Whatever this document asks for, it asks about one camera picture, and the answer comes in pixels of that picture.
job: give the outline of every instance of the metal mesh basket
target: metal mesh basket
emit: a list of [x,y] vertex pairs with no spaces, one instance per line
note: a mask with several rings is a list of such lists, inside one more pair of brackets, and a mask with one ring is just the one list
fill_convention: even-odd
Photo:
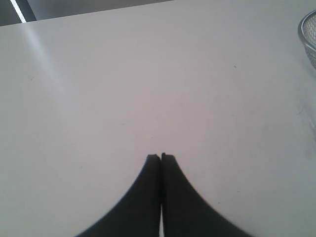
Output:
[[316,69],[316,10],[305,16],[300,22],[298,35],[310,62]]

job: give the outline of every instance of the black plastic piece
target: black plastic piece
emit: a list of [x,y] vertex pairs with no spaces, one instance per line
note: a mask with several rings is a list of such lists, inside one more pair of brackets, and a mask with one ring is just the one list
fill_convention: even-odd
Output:
[[250,237],[201,198],[174,156],[162,154],[161,167],[165,237]]
[[149,155],[134,184],[119,203],[78,237],[158,237],[161,163]]

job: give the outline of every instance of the wire mesh container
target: wire mesh container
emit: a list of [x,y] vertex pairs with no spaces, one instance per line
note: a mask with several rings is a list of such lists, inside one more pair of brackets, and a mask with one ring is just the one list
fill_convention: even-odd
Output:
[[298,35],[310,62],[316,69],[316,10],[305,16],[300,22]]

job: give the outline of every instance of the table surface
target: table surface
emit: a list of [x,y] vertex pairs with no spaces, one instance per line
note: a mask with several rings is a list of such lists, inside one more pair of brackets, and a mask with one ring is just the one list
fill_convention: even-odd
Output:
[[315,236],[304,2],[175,0],[0,27],[0,236],[75,236],[162,152],[251,234]]

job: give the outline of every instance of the white desk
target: white desk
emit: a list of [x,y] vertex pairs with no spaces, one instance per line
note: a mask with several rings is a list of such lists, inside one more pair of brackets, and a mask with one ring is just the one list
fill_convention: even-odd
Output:
[[316,234],[312,0],[175,0],[0,28],[0,236],[72,237],[147,154],[257,237]]

